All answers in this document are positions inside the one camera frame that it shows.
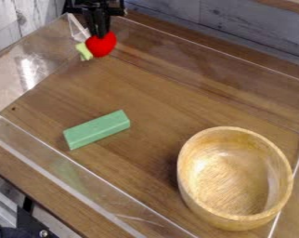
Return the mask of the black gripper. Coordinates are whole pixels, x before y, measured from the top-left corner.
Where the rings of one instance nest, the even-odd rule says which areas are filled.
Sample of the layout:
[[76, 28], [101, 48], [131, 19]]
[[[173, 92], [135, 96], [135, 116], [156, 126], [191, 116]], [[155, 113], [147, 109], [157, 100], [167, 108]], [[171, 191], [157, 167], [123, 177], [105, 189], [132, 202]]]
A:
[[64, 12], [83, 13], [91, 35], [103, 38], [111, 30], [111, 16], [125, 16], [124, 0], [65, 0]]

